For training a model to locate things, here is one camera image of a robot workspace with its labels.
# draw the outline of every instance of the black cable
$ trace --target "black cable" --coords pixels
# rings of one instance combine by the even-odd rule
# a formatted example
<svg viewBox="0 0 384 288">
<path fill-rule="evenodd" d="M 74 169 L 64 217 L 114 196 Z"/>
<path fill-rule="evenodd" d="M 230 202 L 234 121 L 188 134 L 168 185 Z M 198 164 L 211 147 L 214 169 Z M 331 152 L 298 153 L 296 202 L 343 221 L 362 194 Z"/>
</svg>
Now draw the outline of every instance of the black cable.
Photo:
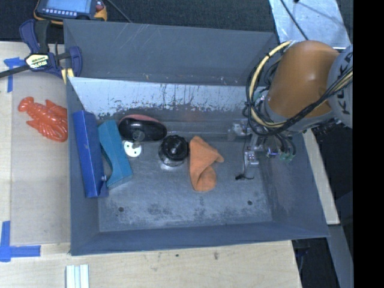
<svg viewBox="0 0 384 288">
<path fill-rule="evenodd" d="M 283 0 L 280 0 L 283 7 L 286 9 L 289 17 L 292 19 L 293 23 L 295 24 L 295 26 L 299 29 L 300 33 L 302 34 L 302 36 L 304 36 L 304 38 L 306 40 L 308 40 L 308 37 L 307 35 L 304 33 L 304 31 L 300 28 L 299 24 L 297 23 L 296 19 L 293 17 L 292 13 L 290 12 L 290 10 L 288 9 L 287 5 L 285 4 L 285 2 Z"/>
<path fill-rule="evenodd" d="M 118 11 L 127 20 L 127 22 L 132 23 L 132 20 L 129 19 L 127 15 L 125 15 L 111 0 L 106 0 L 106 1 L 109 2 L 109 4 L 112 5 L 115 8 L 115 10 Z"/>
</svg>

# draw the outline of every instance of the gray bin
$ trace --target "gray bin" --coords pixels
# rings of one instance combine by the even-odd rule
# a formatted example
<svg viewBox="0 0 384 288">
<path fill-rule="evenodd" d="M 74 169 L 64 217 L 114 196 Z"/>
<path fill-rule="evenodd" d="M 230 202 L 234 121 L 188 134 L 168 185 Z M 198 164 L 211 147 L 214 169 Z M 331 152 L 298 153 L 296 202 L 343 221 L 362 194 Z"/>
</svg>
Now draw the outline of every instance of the gray bin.
<svg viewBox="0 0 384 288">
<path fill-rule="evenodd" d="M 262 157 L 253 180 L 235 180 L 244 141 L 227 133 L 242 118 L 247 77 L 276 45 L 273 34 L 81 20 L 65 21 L 64 32 L 84 60 L 82 77 L 67 83 L 72 255 L 328 236 L 301 135 L 290 163 Z M 130 159 L 128 182 L 87 199 L 71 120 L 83 109 L 100 123 L 141 113 L 169 134 L 201 136 L 225 159 L 213 165 L 216 187 L 194 191 L 188 161 L 165 169 L 161 142 L 151 142 Z"/>
</svg>

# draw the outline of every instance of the digital display device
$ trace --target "digital display device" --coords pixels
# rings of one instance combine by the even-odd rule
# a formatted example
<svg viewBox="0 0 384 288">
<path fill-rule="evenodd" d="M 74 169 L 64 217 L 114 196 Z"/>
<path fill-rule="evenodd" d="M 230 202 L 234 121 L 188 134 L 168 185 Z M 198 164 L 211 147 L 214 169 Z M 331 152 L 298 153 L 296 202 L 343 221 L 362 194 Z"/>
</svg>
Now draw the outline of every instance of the digital display device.
<svg viewBox="0 0 384 288">
<path fill-rule="evenodd" d="M 89 13 L 92 0 L 48 0 L 47 8 Z"/>
<path fill-rule="evenodd" d="M 106 21 L 107 10 L 101 0 L 39 0 L 34 17 L 59 25 L 64 19 Z"/>
</svg>

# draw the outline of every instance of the blue tape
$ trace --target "blue tape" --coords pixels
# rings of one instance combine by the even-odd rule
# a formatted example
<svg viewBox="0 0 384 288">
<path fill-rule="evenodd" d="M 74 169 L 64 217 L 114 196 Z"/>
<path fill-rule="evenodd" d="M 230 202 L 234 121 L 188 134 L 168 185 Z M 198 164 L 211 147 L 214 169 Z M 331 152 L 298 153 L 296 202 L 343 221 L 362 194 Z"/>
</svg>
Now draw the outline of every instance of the blue tape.
<svg viewBox="0 0 384 288">
<path fill-rule="evenodd" d="M 4 63 L 8 68 L 11 70 L 14 67 L 19 67 L 19 66 L 24 66 L 25 61 L 20 59 L 20 58 L 10 58 L 10 59 L 5 59 Z M 13 90 L 13 76 L 10 75 L 8 76 L 8 88 L 7 88 L 7 93 L 12 92 Z"/>
<path fill-rule="evenodd" d="M 27 245 L 22 247 L 10 246 L 10 221 L 2 223 L 0 240 L 0 262 L 10 262 L 11 258 L 39 257 L 40 245 Z"/>
</svg>

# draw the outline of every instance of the blue clamp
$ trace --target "blue clamp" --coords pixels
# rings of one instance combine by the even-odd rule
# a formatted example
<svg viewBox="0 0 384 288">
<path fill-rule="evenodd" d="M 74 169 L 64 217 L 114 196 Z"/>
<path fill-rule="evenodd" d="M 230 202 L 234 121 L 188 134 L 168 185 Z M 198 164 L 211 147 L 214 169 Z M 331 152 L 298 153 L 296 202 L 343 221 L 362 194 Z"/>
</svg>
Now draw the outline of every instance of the blue clamp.
<svg viewBox="0 0 384 288">
<path fill-rule="evenodd" d="M 10 262 L 11 258 L 39 257 L 40 245 L 27 245 L 23 247 L 10 246 L 10 221 L 2 223 L 0 241 L 0 262 Z"/>
<path fill-rule="evenodd" d="M 59 78 L 62 78 L 62 67 L 59 65 L 61 58 L 71 58 L 72 71 L 77 77 L 80 75 L 83 63 L 80 48 L 73 46 L 69 48 L 68 54 L 62 54 L 55 56 L 52 52 L 49 52 L 49 47 L 46 43 L 46 33 L 48 26 L 50 25 L 49 20 L 39 20 L 36 22 L 35 19 L 29 19 L 22 23 L 19 28 L 20 36 L 23 42 L 29 47 L 31 54 L 26 57 L 25 61 L 28 63 L 28 58 L 31 56 L 47 56 L 48 59 L 44 66 L 37 68 L 30 67 L 32 71 L 43 71 L 45 73 L 52 74 Z"/>
</svg>

